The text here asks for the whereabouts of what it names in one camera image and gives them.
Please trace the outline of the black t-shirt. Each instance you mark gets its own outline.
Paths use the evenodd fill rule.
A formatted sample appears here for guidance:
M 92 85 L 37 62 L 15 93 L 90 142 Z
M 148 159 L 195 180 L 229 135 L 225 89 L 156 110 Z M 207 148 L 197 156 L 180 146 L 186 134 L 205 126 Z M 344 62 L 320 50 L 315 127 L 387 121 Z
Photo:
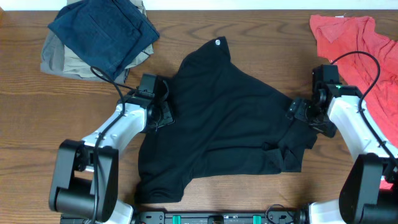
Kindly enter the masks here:
M 179 202 L 201 177 L 300 172 L 317 140 L 287 117 L 288 96 L 231 63 L 224 37 L 187 55 L 168 84 L 175 121 L 144 138 L 137 203 Z

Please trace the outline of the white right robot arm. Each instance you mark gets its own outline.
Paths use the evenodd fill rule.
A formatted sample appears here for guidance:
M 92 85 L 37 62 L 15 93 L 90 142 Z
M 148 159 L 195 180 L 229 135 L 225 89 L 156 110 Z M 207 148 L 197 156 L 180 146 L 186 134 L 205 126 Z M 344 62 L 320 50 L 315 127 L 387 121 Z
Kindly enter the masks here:
M 397 223 L 397 148 L 383 135 L 355 86 L 316 85 L 287 117 L 332 138 L 340 132 L 354 165 L 335 200 L 299 209 L 294 223 Z

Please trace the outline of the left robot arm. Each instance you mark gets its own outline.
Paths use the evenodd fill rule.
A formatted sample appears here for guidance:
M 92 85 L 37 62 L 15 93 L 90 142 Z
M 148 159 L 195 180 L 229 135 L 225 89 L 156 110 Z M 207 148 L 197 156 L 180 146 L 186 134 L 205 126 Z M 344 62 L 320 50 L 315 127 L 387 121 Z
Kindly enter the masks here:
M 137 134 L 173 121 L 167 95 L 125 95 L 97 130 L 59 146 L 50 209 L 83 223 L 129 223 L 133 208 L 118 200 L 119 158 Z

